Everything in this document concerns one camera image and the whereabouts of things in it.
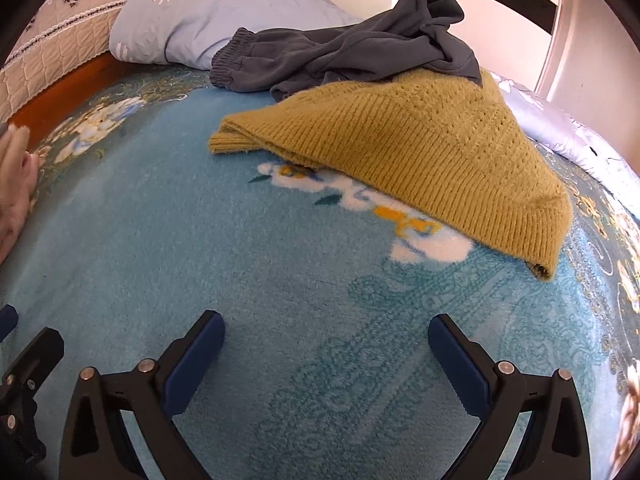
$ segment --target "light blue pillow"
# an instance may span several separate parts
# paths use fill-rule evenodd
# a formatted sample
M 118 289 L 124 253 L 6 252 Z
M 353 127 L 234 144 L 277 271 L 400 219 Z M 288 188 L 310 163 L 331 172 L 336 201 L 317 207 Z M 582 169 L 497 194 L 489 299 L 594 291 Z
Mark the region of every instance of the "light blue pillow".
M 312 30 L 359 21 L 329 0 L 129 0 L 113 24 L 109 50 L 122 61 L 208 70 L 239 27 Z

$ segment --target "yellow sweater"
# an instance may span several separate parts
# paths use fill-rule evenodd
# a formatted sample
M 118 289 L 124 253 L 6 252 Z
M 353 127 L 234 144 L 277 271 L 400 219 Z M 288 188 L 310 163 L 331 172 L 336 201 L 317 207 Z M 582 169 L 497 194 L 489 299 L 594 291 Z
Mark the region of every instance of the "yellow sweater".
M 331 83 L 225 117 L 209 148 L 341 171 L 551 279 L 572 220 L 568 195 L 485 71 L 482 82 L 418 69 Z

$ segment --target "silver bolt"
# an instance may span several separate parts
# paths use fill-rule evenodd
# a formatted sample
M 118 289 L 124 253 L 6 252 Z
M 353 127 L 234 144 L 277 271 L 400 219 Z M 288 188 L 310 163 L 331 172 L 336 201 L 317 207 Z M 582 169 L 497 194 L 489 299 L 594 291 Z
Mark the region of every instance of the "silver bolt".
M 571 375 L 571 370 L 567 370 L 566 368 L 560 368 L 558 370 L 558 375 L 565 381 L 568 381 L 569 379 L 571 379 L 571 377 L 573 377 Z
M 88 366 L 87 368 L 84 368 L 81 372 L 80 372 L 80 378 L 83 381 L 88 381 L 89 379 L 91 379 L 93 376 L 95 375 L 95 368 Z
M 498 363 L 498 370 L 505 375 L 511 375 L 516 371 L 516 367 L 508 361 L 500 361 Z
M 155 366 L 156 362 L 153 359 L 142 359 L 142 361 L 138 363 L 138 370 L 146 374 L 153 370 Z

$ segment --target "bed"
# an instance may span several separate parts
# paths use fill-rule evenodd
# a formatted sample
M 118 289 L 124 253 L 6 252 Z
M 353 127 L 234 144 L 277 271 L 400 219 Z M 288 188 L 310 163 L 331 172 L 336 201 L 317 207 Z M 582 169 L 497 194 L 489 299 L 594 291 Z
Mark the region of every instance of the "bed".
M 574 205 L 557 275 L 543 283 L 393 199 L 363 200 L 347 177 L 318 179 L 265 152 L 212 158 L 207 139 L 225 114 L 271 102 L 212 89 L 204 72 L 149 67 L 37 146 L 33 213 L 0 267 L 0 299 L 20 314 L 0 362 L 43 326 L 65 340 L 37 397 L 47 478 L 78 372 L 131 369 L 214 308 L 225 346 L 174 419 L 214 478 L 440 478 L 476 426 L 426 344 L 431 317 L 447 312 L 523 372 L 572 371 L 593 478 L 608 479 L 612 454 L 629 446 L 621 421 L 638 411 L 628 380 L 640 358 L 640 228 L 625 208 L 535 143 Z M 147 475 L 161 478 L 126 423 Z M 493 478 L 525 426 L 523 416 Z

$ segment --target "quilted fabric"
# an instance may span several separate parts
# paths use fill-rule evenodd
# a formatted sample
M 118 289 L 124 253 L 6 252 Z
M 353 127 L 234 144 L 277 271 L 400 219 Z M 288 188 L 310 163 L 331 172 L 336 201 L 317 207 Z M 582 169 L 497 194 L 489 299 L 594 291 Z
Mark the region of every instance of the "quilted fabric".
M 106 52 L 127 0 L 46 0 L 0 70 L 0 121 L 62 76 Z

